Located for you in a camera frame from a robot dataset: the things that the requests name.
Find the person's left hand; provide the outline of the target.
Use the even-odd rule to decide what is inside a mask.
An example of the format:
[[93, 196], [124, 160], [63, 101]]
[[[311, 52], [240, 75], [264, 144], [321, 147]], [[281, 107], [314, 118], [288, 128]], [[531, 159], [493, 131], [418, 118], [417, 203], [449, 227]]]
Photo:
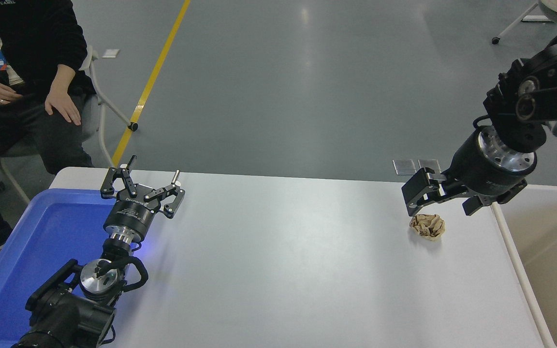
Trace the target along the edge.
[[80, 112], [73, 103], [65, 85], [52, 84], [44, 102], [44, 107], [49, 116], [54, 116], [58, 112], [66, 122], [76, 126], [82, 125]]

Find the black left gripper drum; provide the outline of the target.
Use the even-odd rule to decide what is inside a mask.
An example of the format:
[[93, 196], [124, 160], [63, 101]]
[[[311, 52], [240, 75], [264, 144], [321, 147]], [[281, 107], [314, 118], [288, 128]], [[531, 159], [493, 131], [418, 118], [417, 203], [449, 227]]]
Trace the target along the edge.
[[157, 200], [143, 202], [128, 197], [116, 200], [103, 229], [110, 234], [131, 232], [133, 241], [144, 241], [158, 210]]

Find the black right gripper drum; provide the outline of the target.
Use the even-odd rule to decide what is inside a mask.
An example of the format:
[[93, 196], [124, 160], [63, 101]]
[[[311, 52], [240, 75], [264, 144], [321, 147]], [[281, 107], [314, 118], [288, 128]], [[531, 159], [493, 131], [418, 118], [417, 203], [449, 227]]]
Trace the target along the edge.
[[455, 152], [445, 175], [479, 195], [499, 196], [535, 168], [535, 152], [513, 150], [496, 132], [474, 132]]

